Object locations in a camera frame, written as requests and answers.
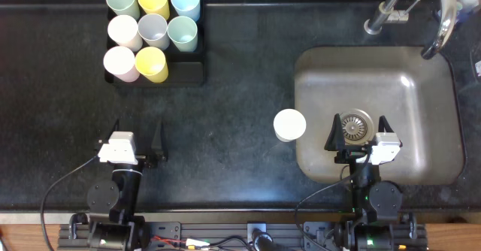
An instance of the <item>white cup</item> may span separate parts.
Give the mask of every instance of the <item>white cup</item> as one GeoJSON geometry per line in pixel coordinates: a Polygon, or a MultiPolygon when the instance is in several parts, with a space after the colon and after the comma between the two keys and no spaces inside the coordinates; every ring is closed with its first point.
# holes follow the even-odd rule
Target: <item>white cup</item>
{"type": "Polygon", "coordinates": [[[180,52],[193,52],[197,48],[197,24],[188,17],[173,18],[167,34],[180,52]]]}
{"type": "Polygon", "coordinates": [[[127,47],[110,48],[104,56],[104,67],[124,82],[133,82],[141,75],[135,68],[134,53],[127,47]]]}
{"type": "Polygon", "coordinates": [[[107,5],[117,15],[129,15],[134,19],[138,19],[141,16],[141,12],[138,8],[137,0],[105,0],[107,5]]]}
{"type": "Polygon", "coordinates": [[[129,15],[119,15],[108,23],[109,37],[118,45],[137,52],[142,48],[142,38],[138,34],[138,24],[129,15]]]}
{"type": "Polygon", "coordinates": [[[306,131],[306,119],[297,110],[282,110],[274,118],[274,131],[280,141],[293,141],[306,131]]]}
{"type": "Polygon", "coordinates": [[[180,16],[186,16],[194,21],[201,17],[201,0],[171,0],[172,6],[180,16]]]}
{"type": "Polygon", "coordinates": [[[138,21],[138,33],[151,46],[161,50],[171,43],[167,35],[167,21],[158,14],[147,14],[138,21]]]}

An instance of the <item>wooden surface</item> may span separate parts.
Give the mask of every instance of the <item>wooden surface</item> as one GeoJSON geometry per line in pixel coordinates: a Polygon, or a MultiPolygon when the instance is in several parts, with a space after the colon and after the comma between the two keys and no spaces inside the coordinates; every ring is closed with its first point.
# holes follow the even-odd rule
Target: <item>wooden surface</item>
{"type": "MultiPolygon", "coordinates": [[[[47,225],[52,246],[56,248],[59,225],[47,225]]],[[[481,250],[481,225],[428,224],[429,251],[481,250]]],[[[0,225],[9,251],[48,251],[39,225],[0,225]]]]}

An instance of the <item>black tray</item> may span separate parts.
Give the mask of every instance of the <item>black tray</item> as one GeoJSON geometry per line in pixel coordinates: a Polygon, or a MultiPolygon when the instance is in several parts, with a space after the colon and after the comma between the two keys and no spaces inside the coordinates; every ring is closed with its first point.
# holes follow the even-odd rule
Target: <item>black tray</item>
{"type": "MultiPolygon", "coordinates": [[[[146,15],[142,7],[141,17],[146,15]]],[[[170,4],[169,9],[171,15],[167,20],[169,23],[173,18],[179,15],[175,9],[170,4]]],[[[104,70],[105,81],[114,86],[134,86],[134,87],[191,87],[191,86],[201,86],[205,80],[205,68],[204,68],[204,56],[205,56],[205,38],[204,38],[204,5],[201,2],[201,17],[196,22],[197,23],[197,35],[198,44],[197,48],[193,52],[180,52],[175,44],[171,41],[171,44],[166,50],[164,50],[165,60],[168,66],[168,77],[162,83],[153,83],[144,75],[134,82],[124,82],[117,78],[115,75],[111,74],[107,70],[104,70]]],[[[107,12],[107,20],[110,22],[116,14],[109,8],[107,12]]],[[[147,42],[142,40],[142,48],[149,47],[147,42]]],[[[112,47],[117,46],[115,41],[112,41],[107,36],[107,50],[112,47]]]]}

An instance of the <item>faucet base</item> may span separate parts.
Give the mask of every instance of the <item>faucet base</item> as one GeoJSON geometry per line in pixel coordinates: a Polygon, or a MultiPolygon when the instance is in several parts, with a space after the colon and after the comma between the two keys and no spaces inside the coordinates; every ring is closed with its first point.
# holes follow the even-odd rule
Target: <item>faucet base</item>
{"type": "Polygon", "coordinates": [[[364,30],[371,34],[371,35],[378,35],[379,33],[381,33],[381,30],[383,29],[383,27],[381,26],[378,30],[372,30],[369,28],[368,26],[369,24],[369,19],[366,20],[366,22],[364,22],[364,30]]]}

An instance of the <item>faucet handle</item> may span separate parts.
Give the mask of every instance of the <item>faucet handle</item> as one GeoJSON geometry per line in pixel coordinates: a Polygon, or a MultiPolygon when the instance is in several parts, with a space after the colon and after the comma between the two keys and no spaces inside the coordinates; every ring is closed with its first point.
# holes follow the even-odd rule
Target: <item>faucet handle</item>
{"type": "Polygon", "coordinates": [[[386,23],[407,23],[409,20],[409,12],[420,2],[421,0],[415,0],[411,6],[405,11],[392,11],[389,15],[386,23]]]}

